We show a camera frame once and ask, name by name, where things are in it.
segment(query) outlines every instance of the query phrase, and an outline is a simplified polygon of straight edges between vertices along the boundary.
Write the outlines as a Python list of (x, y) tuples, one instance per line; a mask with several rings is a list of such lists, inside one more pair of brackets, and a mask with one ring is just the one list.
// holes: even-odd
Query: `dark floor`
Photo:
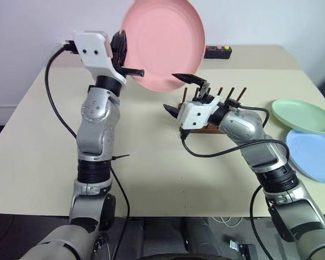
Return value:
[[(0, 214), (0, 238), (10, 226), (13, 216)], [(54, 228), (66, 224), (65, 217), (19, 216), (16, 215), (9, 232), (0, 241), (0, 259), (18, 259), (32, 246), (38, 243)], [(276, 260), (298, 259), (294, 243), (280, 239), (270, 218), (255, 220), (262, 241)], [(108, 231), (109, 248), (112, 252), (124, 223), (123, 218), (116, 218), (115, 224)], [(180, 218), (144, 218), (130, 221), (127, 234), (118, 259), (137, 259), (142, 250), (141, 240), (145, 226), (143, 255), (153, 255), (168, 252), (186, 252), (180, 233)], [(231, 259), (244, 259), (240, 253), (229, 248), (229, 239), (242, 244), (254, 244), (258, 259), (266, 259), (257, 244), (250, 222), (244, 219), (237, 227), (229, 228), (209, 218), (209, 226), (220, 246), (223, 256)]]

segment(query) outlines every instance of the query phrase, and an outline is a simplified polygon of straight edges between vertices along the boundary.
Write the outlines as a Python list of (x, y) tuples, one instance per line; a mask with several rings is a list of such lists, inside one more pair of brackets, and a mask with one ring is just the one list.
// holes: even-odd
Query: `wooden peg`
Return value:
[(184, 94), (183, 94), (183, 99), (182, 99), (182, 103), (184, 103), (184, 101), (185, 101), (185, 97), (186, 97), (186, 92), (188, 91), (188, 88), (186, 87), (185, 89), (184, 89)]
[(238, 98), (236, 99), (237, 101), (239, 101), (241, 99), (241, 97), (243, 96), (244, 92), (247, 90), (247, 88), (243, 88), (242, 92), (240, 93), (240, 95), (238, 96)]
[(232, 92), (233, 92), (234, 89), (235, 89), (235, 88), (231, 88), (231, 90), (230, 90), (230, 92), (229, 92), (229, 94), (227, 95), (227, 98), (226, 98), (225, 100), (228, 100), (228, 99), (231, 97)]
[(219, 88), (217, 96), (220, 96), (221, 92), (223, 91), (223, 88)]

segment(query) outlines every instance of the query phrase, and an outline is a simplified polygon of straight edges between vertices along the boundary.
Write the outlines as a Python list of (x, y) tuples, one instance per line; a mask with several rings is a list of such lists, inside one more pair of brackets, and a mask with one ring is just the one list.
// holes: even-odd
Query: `white cable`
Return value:
[(217, 220), (215, 217), (212, 217), (214, 221), (218, 222), (218, 223), (227, 223), (231, 220), (231, 217), (229, 217), (226, 221), (220, 221), (220, 220)]
[(221, 220), (222, 221), (219, 221), (219, 220), (217, 220), (215, 217), (212, 217), (212, 219), (213, 220), (215, 220), (216, 222), (219, 222), (219, 223), (223, 223), (225, 226), (227, 226), (227, 227), (229, 227), (229, 228), (234, 228), (235, 226), (238, 226), (240, 223), (241, 223), (241, 221), (242, 221), (242, 217), (239, 219), (239, 221), (235, 224), (235, 225), (232, 225), (232, 226), (230, 226), (229, 224), (228, 224), (228, 222), (229, 222), (229, 220), (231, 219), (231, 217), (228, 219), (228, 220), (224, 220), (223, 219), (223, 217), (220, 217), (221, 218)]
[(108, 242), (107, 242), (107, 250), (108, 250), (108, 259), (111, 260), (111, 253), (109, 252), (109, 245), (108, 245)]

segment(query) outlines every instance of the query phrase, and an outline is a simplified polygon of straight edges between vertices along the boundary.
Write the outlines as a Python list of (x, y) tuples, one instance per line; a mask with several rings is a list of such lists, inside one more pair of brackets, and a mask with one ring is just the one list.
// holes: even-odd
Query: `black cable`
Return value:
[(113, 258), (112, 258), (112, 260), (115, 260), (116, 257), (117, 257), (118, 251), (119, 251), (120, 243), (121, 243), (121, 241), (123, 239), (123, 236), (124, 236), (124, 233), (125, 233), (126, 226), (127, 226), (128, 222), (129, 222), (129, 217), (130, 217), (130, 203), (129, 203), (128, 197), (126, 196), (126, 193), (125, 193), (123, 187), (121, 186), (118, 177), (115, 175), (114, 170), (113, 170), (112, 167), (110, 168), (110, 171), (112, 172), (114, 179), (118, 183), (118, 186), (119, 186), (119, 188), (121, 190), (121, 193), (123, 194), (123, 197), (125, 199), (126, 206), (127, 206), (127, 213), (126, 213), (126, 219), (125, 219), (125, 222), (124, 222), (124, 226), (123, 226), (123, 229), (121, 231), (121, 234), (120, 234), (120, 237), (119, 237), (117, 246), (115, 248), (115, 251), (114, 251), (114, 254), (113, 254)]
[[(54, 111), (54, 113), (56, 114), (56, 116), (58, 117), (58, 119), (60, 120), (60, 122), (64, 125), (64, 127), (72, 134), (72, 136), (74, 138), (77, 137), (77, 135), (75, 134), (75, 132), (68, 126), (68, 124), (63, 120), (63, 118), (60, 116), (55, 104), (54, 104), (54, 101), (53, 101), (53, 98), (50, 94), (50, 89), (49, 89), (49, 83), (48, 83), (48, 75), (49, 75), (49, 69), (50, 69), (50, 66), (52, 65), (53, 61), (65, 50), (71, 50), (71, 49), (68, 49), (70, 48), (70, 46), (63, 46), (62, 48), (60, 48), (48, 61), (47, 63), (47, 66), (46, 66), (46, 69), (45, 69), (45, 76), (44, 76), (44, 83), (45, 83), (45, 89), (47, 91), (47, 95), (48, 95), (48, 99), (49, 99), (49, 102), (52, 106), (52, 109)], [(119, 159), (119, 158), (122, 158), (122, 157), (125, 157), (125, 156), (128, 156), (128, 155), (122, 155), (122, 156), (118, 156), (118, 157), (114, 157), (114, 160), (115, 159)], [(114, 170), (113, 168), (111, 167), (110, 168), (112, 174), (113, 174), (113, 177), (115, 179), (115, 181), (117, 182), (119, 188), (120, 188), (120, 191), (121, 193), (123, 194), (123, 197), (125, 199), (125, 202), (126, 202), (126, 206), (127, 206), (127, 217), (126, 217), (126, 220), (125, 220), (125, 223), (124, 223), (124, 226), (123, 226), (123, 229), (121, 231), (121, 234), (120, 234), (120, 237), (119, 237), (119, 240), (118, 240), (118, 243), (117, 243), (117, 246), (116, 246), (116, 249), (115, 249), (115, 252), (114, 252), (114, 255), (113, 255), (113, 259), (112, 260), (115, 260), (116, 257), (117, 257), (117, 254), (118, 254), (118, 250), (119, 250), (119, 246), (120, 246), (120, 243), (123, 239), (123, 236), (124, 236), (124, 233), (125, 233), (125, 229), (126, 229), (126, 226), (127, 226), (127, 223), (129, 221), (129, 217), (130, 217), (130, 204), (129, 204), (129, 200), (125, 194), (125, 191), (123, 189), (123, 187), (121, 186), (121, 183), (119, 181), (119, 179), (117, 178), (117, 176), (115, 175), (114, 173)]]
[(184, 148), (187, 150), (187, 152), (189, 152), (189, 154), (191, 154), (191, 155), (193, 155), (195, 157), (201, 157), (201, 158), (217, 157), (217, 156), (220, 156), (220, 155), (223, 155), (223, 154), (231, 153), (233, 151), (236, 151), (236, 150), (239, 150), (239, 149), (242, 149), (242, 148), (246, 148), (248, 146), (263, 144), (263, 143), (266, 143), (266, 142), (274, 142), (276, 144), (280, 144), (280, 145), (284, 146), (284, 148), (287, 151), (287, 153), (286, 153), (287, 160), (289, 160), (289, 157), (290, 157), (289, 147), (284, 142), (279, 141), (279, 140), (275, 140), (275, 139), (253, 140), (253, 141), (247, 142), (246, 144), (242, 144), (242, 145), (236, 146), (234, 148), (227, 149), (227, 150), (224, 150), (224, 151), (221, 151), (221, 152), (218, 152), (218, 153), (213, 153), (213, 154), (194, 153), (185, 144), (185, 139), (182, 139), (182, 144), (183, 144)]
[(265, 112), (266, 113), (266, 118), (265, 118), (264, 122), (262, 123), (262, 127), (265, 127), (267, 121), (269, 121), (270, 112), (265, 108), (262, 108), (262, 107), (246, 107), (246, 106), (241, 106), (241, 105), (239, 105), (238, 107), (241, 108), (241, 109), (246, 109), (246, 110), (256, 110), (256, 111)]
[(49, 89), (49, 83), (48, 83), (48, 75), (49, 75), (49, 69), (50, 66), (52, 65), (53, 61), (63, 52), (65, 51), (66, 48), (65, 46), (61, 47), (48, 61), (47, 66), (45, 68), (45, 74), (44, 74), (44, 84), (45, 84), (45, 89), (47, 91), (48, 99), (50, 102), (50, 105), (52, 106), (52, 109), (56, 116), (58, 117), (59, 121), (64, 125), (64, 127), (72, 134), (74, 138), (76, 138), (75, 132), (68, 126), (68, 124), (63, 120), (63, 118), (60, 116), (57, 108), (55, 107), (52, 95), (50, 94), (50, 89)]
[(256, 239), (258, 240), (258, 242), (259, 242), (262, 250), (265, 252), (265, 254), (267, 255), (268, 259), (273, 260), (273, 258), (271, 257), (270, 253), (268, 252), (268, 250), (266, 249), (266, 247), (262, 243), (262, 241), (261, 241), (261, 239), (259, 237), (259, 234), (256, 231), (255, 224), (254, 224), (253, 206), (254, 206), (255, 197), (256, 197), (256, 195), (258, 194), (258, 192), (260, 191), (261, 188), (262, 188), (261, 185), (258, 188), (256, 188), (256, 190), (253, 193), (253, 196), (251, 197), (251, 200), (250, 200), (250, 206), (249, 206), (250, 224), (251, 224), (251, 227), (253, 229), (254, 235), (255, 235)]
[(12, 216), (12, 219), (11, 219), (11, 222), (10, 222), (9, 226), (7, 227), (5, 233), (3, 233), (3, 235), (0, 237), (0, 242), (6, 237), (6, 235), (8, 234), (8, 232), (11, 230), (11, 227), (13, 225), (13, 222), (15, 220), (15, 217), (16, 217), (16, 215), (13, 215)]

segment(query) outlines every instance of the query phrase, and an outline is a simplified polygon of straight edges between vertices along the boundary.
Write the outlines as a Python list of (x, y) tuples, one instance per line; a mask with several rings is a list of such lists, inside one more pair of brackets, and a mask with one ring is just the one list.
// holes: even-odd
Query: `green plate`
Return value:
[(272, 103), (273, 115), (293, 129), (311, 134), (325, 134), (325, 110), (310, 103), (278, 99)]

